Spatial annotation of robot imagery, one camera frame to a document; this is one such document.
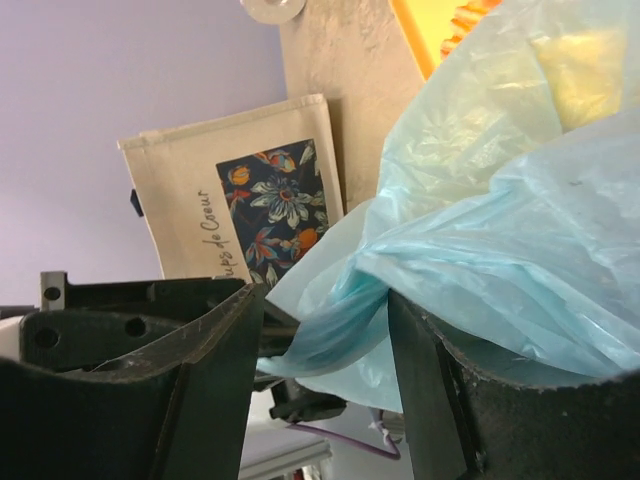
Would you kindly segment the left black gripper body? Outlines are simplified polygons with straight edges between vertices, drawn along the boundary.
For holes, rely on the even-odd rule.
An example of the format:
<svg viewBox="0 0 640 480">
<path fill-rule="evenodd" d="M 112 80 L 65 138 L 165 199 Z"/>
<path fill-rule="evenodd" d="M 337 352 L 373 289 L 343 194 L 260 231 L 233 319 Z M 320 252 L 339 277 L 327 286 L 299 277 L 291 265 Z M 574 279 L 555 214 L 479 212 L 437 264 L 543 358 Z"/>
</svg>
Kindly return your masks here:
<svg viewBox="0 0 640 480">
<path fill-rule="evenodd" d="M 234 278 L 72 284 L 43 272 L 41 306 L 20 326 L 20 360 L 54 372 L 90 371 L 196 320 L 241 290 Z M 285 353 L 299 321 L 268 300 L 259 358 Z M 314 422 L 339 416 L 346 401 L 256 370 L 249 422 Z"/>
</svg>

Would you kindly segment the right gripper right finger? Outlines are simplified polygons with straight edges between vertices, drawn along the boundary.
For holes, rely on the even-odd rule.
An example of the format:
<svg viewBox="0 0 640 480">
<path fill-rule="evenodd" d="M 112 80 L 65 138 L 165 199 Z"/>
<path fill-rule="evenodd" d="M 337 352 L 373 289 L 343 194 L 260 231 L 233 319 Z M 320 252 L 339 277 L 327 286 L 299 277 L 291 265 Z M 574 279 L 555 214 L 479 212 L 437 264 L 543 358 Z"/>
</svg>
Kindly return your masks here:
<svg viewBox="0 0 640 480">
<path fill-rule="evenodd" d="M 635 479 L 639 375 L 596 379 L 462 332 L 398 293 L 389 332 L 417 479 Z"/>
</svg>

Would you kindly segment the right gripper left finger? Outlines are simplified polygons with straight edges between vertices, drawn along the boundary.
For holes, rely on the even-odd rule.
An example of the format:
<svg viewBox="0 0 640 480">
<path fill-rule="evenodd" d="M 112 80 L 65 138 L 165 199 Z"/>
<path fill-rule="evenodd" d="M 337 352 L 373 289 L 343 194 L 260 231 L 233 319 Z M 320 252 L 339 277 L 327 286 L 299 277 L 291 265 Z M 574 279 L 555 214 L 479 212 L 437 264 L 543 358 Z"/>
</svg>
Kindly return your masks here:
<svg viewBox="0 0 640 480">
<path fill-rule="evenodd" d="M 1 361 L 5 479 L 234 479 L 263 324 L 247 284 L 93 370 Z"/>
</svg>

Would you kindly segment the beige canvas tote bag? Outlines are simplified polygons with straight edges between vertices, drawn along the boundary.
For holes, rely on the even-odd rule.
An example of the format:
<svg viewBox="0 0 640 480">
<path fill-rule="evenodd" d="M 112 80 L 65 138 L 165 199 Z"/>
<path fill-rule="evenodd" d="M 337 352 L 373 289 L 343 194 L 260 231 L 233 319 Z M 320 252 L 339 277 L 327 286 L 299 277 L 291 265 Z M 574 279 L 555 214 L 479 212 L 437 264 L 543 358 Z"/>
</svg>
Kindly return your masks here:
<svg viewBox="0 0 640 480">
<path fill-rule="evenodd" d="M 168 279 L 274 285 L 344 215 L 320 94 L 118 146 Z"/>
</svg>

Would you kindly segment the light blue plastic bag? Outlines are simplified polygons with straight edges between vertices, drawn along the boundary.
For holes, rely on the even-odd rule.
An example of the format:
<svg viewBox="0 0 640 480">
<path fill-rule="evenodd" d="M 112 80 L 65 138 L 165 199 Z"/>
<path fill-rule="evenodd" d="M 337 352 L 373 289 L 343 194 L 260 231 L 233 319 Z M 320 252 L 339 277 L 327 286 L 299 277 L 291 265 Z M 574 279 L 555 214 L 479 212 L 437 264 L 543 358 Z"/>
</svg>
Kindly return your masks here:
<svg viewBox="0 0 640 480">
<path fill-rule="evenodd" d="M 520 366 L 639 367 L 639 5 L 504 1 L 388 134 L 376 196 L 270 292 L 258 367 L 401 410 L 389 292 Z"/>
</svg>

